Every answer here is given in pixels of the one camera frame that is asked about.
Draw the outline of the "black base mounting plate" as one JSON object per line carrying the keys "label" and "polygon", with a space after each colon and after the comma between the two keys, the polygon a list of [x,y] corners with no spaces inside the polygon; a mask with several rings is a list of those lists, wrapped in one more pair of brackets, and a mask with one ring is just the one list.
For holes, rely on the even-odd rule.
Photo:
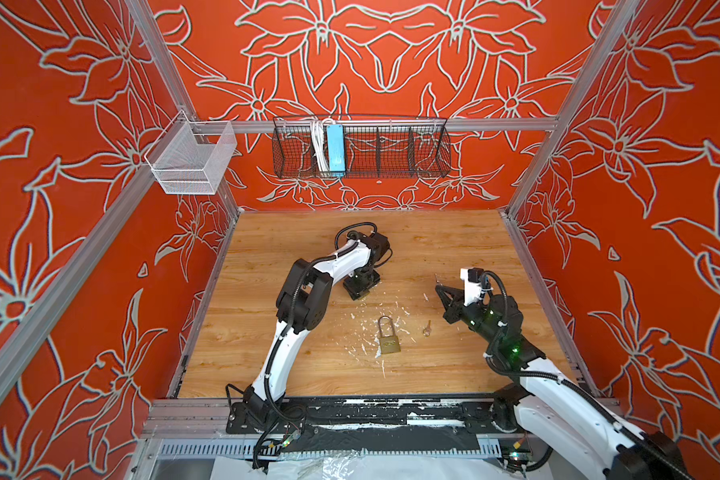
{"label": "black base mounting plate", "polygon": [[[270,427],[271,446],[451,447],[473,446],[478,438],[497,439],[502,454],[518,447],[531,450],[532,434],[494,418],[494,398],[480,394],[403,396],[289,397],[286,408],[304,407],[302,428]],[[227,434],[258,436],[263,432],[240,421]]]}

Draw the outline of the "light blue box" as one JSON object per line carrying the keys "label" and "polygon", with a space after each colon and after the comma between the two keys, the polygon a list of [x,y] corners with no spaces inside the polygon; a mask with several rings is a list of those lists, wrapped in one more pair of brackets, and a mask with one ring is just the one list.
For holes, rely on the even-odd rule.
{"label": "light blue box", "polygon": [[342,177],[346,172],[344,127],[333,123],[326,127],[328,146],[329,171],[335,177]]}

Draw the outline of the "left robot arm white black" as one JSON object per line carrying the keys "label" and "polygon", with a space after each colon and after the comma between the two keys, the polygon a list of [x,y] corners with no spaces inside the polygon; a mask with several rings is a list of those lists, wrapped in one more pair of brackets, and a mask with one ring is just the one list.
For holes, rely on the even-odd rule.
{"label": "left robot arm white black", "polygon": [[228,431],[238,421],[258,432],[279,425],[296,429],[304,425],[304,407],[282,405],[302,344],[324,319],[335,285],[342,285],[353,301],[363,298],[380,282],[378,268],[393,255],[389,239],[371,221],[340,229],[334,248],[327,256],[293,263],[276,300],[277,323],[263,366],[240,392],[242,399],[228,402]]}

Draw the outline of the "long-shackle brass padlock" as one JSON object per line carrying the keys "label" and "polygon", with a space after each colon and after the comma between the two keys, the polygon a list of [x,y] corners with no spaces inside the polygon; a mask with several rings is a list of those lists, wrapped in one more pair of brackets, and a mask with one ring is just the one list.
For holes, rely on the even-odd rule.
{"label": "long-shackle brass padlock", "polygon": [[394,320],[388,315],[382,315],[377,320],[377,327],[380,354],[389,355],[400,353],[401,345]]}

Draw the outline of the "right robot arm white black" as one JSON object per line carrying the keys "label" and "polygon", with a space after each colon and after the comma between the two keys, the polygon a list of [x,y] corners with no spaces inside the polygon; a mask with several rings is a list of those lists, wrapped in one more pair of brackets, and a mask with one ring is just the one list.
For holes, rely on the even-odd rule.
{"label": "right robot arm white black", "polygon": [[523,335],[523,314],[495,272],[463,268],[460,278],[462,287],[435,292],[444,320],[484,339],[486,364],[512,382],[491,407],[497,429],[534,434],[587,479],[689,478],[674,441],[606,408]]}

